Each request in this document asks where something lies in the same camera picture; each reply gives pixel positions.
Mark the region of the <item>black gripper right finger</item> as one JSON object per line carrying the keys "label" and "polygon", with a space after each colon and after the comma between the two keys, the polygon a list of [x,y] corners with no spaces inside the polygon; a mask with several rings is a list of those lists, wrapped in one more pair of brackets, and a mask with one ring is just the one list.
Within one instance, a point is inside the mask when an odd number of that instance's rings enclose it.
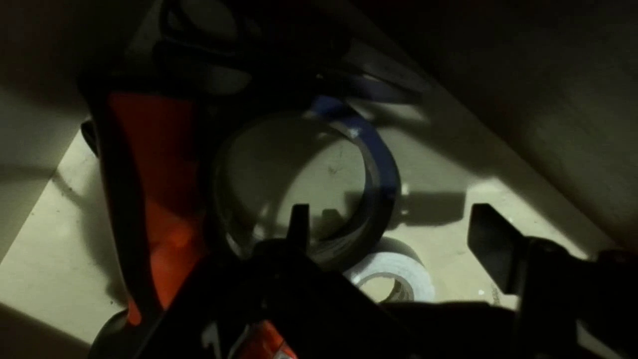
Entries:
{"label": "black gripper right finger", "polygon": [[603,249],[579,259],[567,247],[519,231],[489,203],[469,219],[469,249],[507,295],[519,297],[515,353],[583,359],[589,333],[621,359],[638,359],[638,255]]}

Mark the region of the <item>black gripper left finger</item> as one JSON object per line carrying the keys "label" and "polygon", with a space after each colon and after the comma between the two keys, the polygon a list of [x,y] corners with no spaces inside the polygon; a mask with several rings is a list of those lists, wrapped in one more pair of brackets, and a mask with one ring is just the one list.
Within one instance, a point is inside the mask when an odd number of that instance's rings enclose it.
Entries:
{"label": "black gripper left finger", "polygon": [[258,359],[268,337],[276,355],[298,359],[425,359],[417,333],[365,297],[341,273],[322,269],[308,253],[310,207],[296,205],[284,239],[268,239],[242,259],[208,229],[214,249],[208,319],[198,359]]}

